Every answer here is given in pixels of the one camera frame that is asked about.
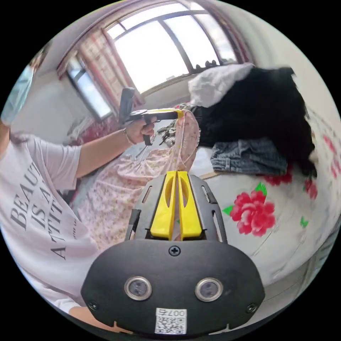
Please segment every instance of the wall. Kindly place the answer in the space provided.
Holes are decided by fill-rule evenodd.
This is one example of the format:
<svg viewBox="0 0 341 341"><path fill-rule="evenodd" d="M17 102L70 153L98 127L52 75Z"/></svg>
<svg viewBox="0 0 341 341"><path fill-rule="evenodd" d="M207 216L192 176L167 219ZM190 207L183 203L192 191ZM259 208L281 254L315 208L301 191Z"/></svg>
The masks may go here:
<svg viewBox="0 0 341 341"><path fill-rule="evenodd" d="M298 90L307 105L341 133L340 115L334 100L318 71L300 49L276 28L253 14L220 1L217 4L240 27L258 66L291 66L296 73Z"/></svg>
<svg viewBox="0 0 341 341"><path fill-rule="evenodd" d="M188 81L194 77L188 76L175 84L146 96L146 103L137 109L169 108L180 103L188 102L190 100Z"/></svg>
<svg viewBox="0 0 341 341"><path fill-rule="evenodd" d="M105 6L78 19L52 38L51 48L37 74L43 75L57 68L67 49L95 21L110 13L117 3Z"/></svg>
<svg viewBox="0 0 341 341"><path fill-rule="evenodd" d="M72 123L91 113L68 78L59 81L52 71L34 80L29 96L11 127L62 143Z"/></svg>

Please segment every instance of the blue clothing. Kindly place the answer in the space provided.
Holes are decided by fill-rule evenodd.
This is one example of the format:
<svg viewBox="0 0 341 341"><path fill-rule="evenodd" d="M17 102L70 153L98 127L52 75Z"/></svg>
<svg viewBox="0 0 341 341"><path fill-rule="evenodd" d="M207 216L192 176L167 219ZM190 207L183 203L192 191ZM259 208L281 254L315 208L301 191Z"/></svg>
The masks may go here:
<svg viewBox="0 0 341 341"><path fill-rule="evenodd" d="M248 175L283 175L288 167L286 159L267 138L217 142L211 163L215 171Z"/></svg>
<svg viewBox="0 0 341 341"><path fill-rule="evenodd" d="M0 115L0 119L5 126L9 127L12 124L24 105L32 84L33 75L33 69L27 66L14 84Z"/></svg>

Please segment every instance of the qr code sticker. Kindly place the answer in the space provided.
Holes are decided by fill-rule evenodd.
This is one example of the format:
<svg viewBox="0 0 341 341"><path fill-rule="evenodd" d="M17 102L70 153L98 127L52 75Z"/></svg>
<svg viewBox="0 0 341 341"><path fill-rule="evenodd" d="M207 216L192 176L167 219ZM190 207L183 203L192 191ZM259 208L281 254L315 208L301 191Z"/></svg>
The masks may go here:
<svg viewBox="0 0 341 341"><path fill-rule="evenodd" d="M186 332L186 309L156 309L155 334L183 335Z"/></svg>

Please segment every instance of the bracelet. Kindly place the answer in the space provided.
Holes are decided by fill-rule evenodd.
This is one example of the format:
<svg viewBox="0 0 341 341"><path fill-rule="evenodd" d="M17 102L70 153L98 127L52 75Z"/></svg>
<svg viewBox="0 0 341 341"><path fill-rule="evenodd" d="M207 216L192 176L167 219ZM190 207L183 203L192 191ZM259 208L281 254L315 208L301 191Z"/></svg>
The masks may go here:
<svg viewBox="0 0 341 341"><path fill-rule="evenodd" d="M127 128L124 128L124 129L123 129L123 134L124 134L125 137L127 138L127 140L128 140L128 142L129 142L130 145L135 145L135 144L136 144L136 143L134 143L134 142L129 138L129 136L128 136L128 134L127 134Z"/></svg>

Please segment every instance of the green leaf print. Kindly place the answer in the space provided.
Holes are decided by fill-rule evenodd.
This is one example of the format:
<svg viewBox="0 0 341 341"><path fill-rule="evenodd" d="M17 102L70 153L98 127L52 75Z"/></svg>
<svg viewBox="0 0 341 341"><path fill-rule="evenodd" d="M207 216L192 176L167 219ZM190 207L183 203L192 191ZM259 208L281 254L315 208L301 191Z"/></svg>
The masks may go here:
<svg viewBox="0 0 341 341"><path fill-rule="evenodd" d="M256 192L262 192L265 196L267 196L267 190L264 184L261 182L258 184L258 186L255 188Z"/></svg>
<svg viewBox="0 0 341 341"><path fill-rule="evenodd" d="M306 228L308 223L309 223L308 220L305 220L304 217L301 217L301 223L300 223L301 227Z"/></svg>
<svg viewBox="0 0 341 341"><path fill-rule="evenodd" d="M230 213L232 212L232 210L233 210L233 205L226 207L225 209L222 210L222 212L224 212L225 214L227 214L229 216Z"/></svg>

